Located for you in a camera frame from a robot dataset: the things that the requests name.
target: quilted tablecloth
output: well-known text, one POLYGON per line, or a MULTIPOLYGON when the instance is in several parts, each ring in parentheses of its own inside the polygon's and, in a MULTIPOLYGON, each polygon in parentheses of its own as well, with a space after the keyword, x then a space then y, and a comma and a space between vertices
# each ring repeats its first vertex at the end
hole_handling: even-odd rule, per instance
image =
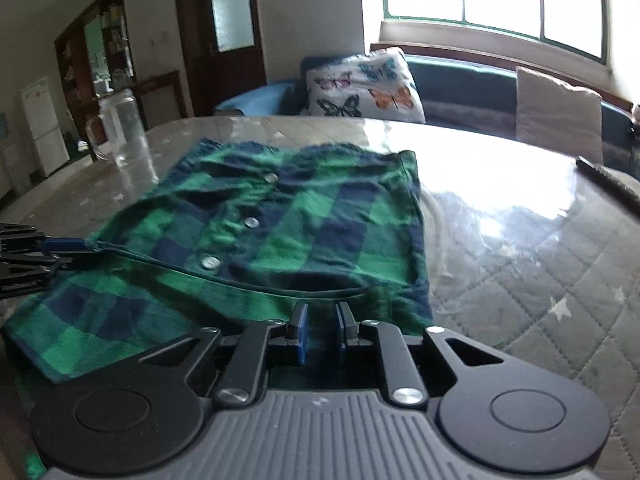
MULTIPOLYGON (((123 171, 94 164, 31 212, 9 209, 0 220, 87 235, 202 137, 413 150, 434 322, 591 388, 614 421, 596 472, 640 478, 640 221, 577 174, 571 158, 497 137, 372 120, 202 118, 148 136, 153 161, 123 171)), ((26 431, 15 420, 0 424, 26 431)))

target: throw pillow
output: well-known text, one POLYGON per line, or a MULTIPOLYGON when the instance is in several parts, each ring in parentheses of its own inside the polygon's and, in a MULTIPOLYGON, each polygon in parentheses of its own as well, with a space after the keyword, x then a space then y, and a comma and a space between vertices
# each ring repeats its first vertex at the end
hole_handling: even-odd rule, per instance
POLYGON ((425 123, 414 78, 399 48, 308 70, 306 88, 313 116, 425 123))
POLYGON ((518 67, 516 139, 602 164, 602 97, 518 67))

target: sofa armrest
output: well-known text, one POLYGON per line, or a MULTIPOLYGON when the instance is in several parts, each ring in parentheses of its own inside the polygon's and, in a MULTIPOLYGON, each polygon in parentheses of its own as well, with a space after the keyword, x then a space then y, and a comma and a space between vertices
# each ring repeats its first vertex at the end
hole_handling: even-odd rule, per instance
POLYGON ((297 115, 305 101, 304 85, 298 79, 278 81, 262 86, 217 105, 214 115, 241 112, 247 117, 297 115))

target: circular black cover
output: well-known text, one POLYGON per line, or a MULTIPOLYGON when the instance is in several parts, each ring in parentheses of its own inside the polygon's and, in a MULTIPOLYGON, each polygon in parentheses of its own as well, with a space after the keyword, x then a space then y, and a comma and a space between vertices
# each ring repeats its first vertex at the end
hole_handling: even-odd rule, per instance
POLYGON ((591 463, 610 428, 588 389, 523 362, 469 367, 444 395, 438 423, 471 459, 518 474, 591 463))
POLYGON ((184 381, 172 380, 168 368, 145 368, 158 373, 89 374, 38 402, 31 434, 45 464, 89 476, 124 476, 187 447, 204 419, 199 398, 184 381))

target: green window frame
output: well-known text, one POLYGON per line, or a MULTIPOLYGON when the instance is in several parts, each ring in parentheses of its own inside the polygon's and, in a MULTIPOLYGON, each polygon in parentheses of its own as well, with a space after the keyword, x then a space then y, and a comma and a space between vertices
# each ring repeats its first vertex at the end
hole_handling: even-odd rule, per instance
POLYGON ((481 23, 471 23, 466 20, 466 3, 465 0, 462 0, 462 19, 461 20, 444 20, 441 18, 425 18, 423 16, 395 16, 389 13, 388 0, 383 0, 384 7, 384 16, 385 19, 392 20, 420 20, 423 22, 435 22, 435 23, 455 23, 458 25, 470 25, 472 27, 484 28, 486 30, 496 30, 498 32, 506 32, 508 34, 512 34, 514 36, 521 36, 523 38, 529 38, 531 40, 539 41, 540 43, 550 44, 570 52, 574 54, 579 54, 580 56, 587 57, 588 59, 594 60, 600 64, 606 65, 607 63, 607 54, 608 54, 608 46, 609 46, 609 28, 608 28, 608 19, 607 19, 607 0, 601 0, 602 2, 602 50, 601 56, 594 56, 589 52, 585 52, 583 50, 579 50, 571 45, 559 43, 558 41, 550 40, 545 35, 545 0, 540 0, 540 35, 539 36, 530 36, 529 34, 523 34, 521 32, 515 32, 514 30, 507 30, 505 28, 491 27, 488 25, 482 25, 481 23))

